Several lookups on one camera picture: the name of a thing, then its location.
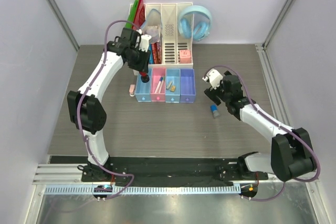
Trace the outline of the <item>blue grey glue stick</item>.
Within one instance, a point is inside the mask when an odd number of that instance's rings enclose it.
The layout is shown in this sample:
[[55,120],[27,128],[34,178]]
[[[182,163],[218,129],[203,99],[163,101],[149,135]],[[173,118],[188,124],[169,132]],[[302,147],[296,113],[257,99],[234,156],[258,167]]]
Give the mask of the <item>blue grey glue stick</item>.
[[214,105],[214,104],[211,105],[210,109],[211,109],[211,112],[212,112],[214,118],[217,118],[217,117],[220,116],[220,113],[219,113],[218,108],[217,108],[216,105]]

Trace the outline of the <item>red black stamp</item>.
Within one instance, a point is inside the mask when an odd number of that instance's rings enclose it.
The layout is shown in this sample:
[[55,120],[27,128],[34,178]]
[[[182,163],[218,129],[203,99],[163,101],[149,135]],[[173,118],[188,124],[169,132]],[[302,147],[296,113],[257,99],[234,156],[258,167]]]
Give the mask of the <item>red black stamp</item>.
[[140,74],[141,81],[143,83],[147,83],[147,82],[150,81],[150,77],[149,77],[149,75],[147,73],[145,73],[145,72],[139,72],[139,74]]

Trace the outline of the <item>pink drawer bin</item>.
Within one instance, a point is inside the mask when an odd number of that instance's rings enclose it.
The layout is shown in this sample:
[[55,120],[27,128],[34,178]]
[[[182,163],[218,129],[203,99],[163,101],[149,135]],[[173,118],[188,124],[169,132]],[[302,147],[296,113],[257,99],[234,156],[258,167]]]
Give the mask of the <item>pink drawer bin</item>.
[[164,80],[162,92],[160,94],[154,93],[160,77],[166,77],[166,69],[165,68],[153,68],[152,76],[151,76],[151,94],[150,94],[152,102],[165,102],[166,79]]

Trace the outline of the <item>blue white marker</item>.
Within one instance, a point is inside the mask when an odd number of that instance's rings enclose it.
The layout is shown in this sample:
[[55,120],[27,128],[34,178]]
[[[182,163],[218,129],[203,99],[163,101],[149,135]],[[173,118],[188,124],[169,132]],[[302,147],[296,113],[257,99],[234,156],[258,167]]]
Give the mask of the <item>blue white marker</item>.
[[163,81],[163,77],[160,77],[154,93],[159,93],[160,92],[160,87],[161,87],[162,81]]

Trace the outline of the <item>purple drawer bin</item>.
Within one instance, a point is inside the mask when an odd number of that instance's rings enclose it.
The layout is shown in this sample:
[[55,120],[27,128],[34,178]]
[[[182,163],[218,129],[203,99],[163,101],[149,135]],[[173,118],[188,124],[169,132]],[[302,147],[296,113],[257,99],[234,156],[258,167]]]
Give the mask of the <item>purple drawer bin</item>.
[[196,88],[193,69],[181,69],[180,92],[181,103],[194,103],[196,98]]

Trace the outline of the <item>light blue drawer bin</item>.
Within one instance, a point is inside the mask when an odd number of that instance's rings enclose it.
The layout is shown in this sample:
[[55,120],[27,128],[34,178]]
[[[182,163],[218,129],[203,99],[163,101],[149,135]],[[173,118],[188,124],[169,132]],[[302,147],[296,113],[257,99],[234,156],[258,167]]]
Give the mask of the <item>light blue drawer bin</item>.
[[150,79],[147,83],[142,82],[141,75],[138,74],[137,82],[135,85],[135,97],[138,102],[151,102],[151,76],[152,69],[149,69],[148,73]]

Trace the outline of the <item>green white marker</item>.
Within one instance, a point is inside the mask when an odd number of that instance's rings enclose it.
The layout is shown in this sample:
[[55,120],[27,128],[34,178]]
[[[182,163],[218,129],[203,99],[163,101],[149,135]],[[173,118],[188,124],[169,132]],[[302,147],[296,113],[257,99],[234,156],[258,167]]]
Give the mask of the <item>green white marker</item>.
[[163,81],[162,81],[162,84],[161,84],[161,87],[160,87],[160,92],[158,94],[160,94],[162,92],[162,87],[163,87],[163,84],[164,84],[164,80],[165,80],[165,77],[163,77]]

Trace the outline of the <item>green red folder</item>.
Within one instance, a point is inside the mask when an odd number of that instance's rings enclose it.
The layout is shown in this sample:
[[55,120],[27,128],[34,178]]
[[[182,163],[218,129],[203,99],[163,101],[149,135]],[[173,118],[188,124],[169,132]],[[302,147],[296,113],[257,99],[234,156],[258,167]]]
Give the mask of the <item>green red folder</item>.
[[131,5],[128,21],[135,24],[135,26],[126,23],[125,28],[132,28],[136,30],[136,28],[140,28],[145,22],[145,4],[144,0],[134,0]]

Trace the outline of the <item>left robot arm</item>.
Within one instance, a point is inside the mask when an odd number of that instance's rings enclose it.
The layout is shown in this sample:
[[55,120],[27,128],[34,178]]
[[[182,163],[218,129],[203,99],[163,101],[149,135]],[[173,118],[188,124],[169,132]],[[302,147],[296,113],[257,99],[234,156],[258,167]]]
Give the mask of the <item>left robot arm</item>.
[[120,36],[105,42],[101,59],[88,80],[78,91],[69,91],[67,94],[70,120],[79,130],[88,151],[87,165],[81,168],[85,176],[102,182],[113,176],[103,138],[107,114],[101,104],[102,98],[124,65],[137,71],[143,83],[150,81],[148,65],[151,38],[141,29],[123,28]]

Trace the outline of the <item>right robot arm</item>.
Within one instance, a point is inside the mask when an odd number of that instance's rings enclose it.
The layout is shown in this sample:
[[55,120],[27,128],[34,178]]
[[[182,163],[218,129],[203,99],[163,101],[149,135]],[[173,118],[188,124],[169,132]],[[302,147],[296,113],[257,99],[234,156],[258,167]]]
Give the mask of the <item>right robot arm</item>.
[[286,182],[318,169],[309,133],[303,128],[285,125],[266,113],[244,95],[237,75],[229,71],[221,74],[212,68],[203,80],[210,85],[204,91],[208,98],[216,105],[225,103],[229,114],[254,128],[271,144],[270,154],[251,152],[238,158],[239,177],[250,179],[256,172],[264,172]]

